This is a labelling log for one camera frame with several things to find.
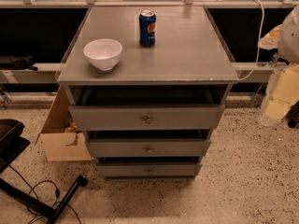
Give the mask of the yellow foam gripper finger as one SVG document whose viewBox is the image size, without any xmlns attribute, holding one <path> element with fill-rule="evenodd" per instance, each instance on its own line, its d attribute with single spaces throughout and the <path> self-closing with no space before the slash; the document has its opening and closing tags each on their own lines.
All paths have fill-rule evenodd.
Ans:
<svg viewBox="0 0 299 224">
<path fill-rule="evenodd" d="M 291 63 L 282 70 L 275 69 L 266 87 L 258 121 L 264 126 L 275 125 L 283 121 L 298 102 L 299 64 Z"/>
</svg>

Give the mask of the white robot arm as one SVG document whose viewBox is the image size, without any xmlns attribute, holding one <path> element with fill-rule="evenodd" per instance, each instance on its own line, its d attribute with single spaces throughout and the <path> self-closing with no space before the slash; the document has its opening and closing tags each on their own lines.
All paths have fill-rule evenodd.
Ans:
<svg viewBox="0 0 299 224">
<path fill-rule="evenodd" d="M 266 88 L 259 121 L 264 126 L 271 126 L 281 122 L 299 102 L 299 6 L 266 34 L 258 47 L 277 49 L 278 57 L 289 63 L 287 68 L 271 75 Z"/>
</svg>

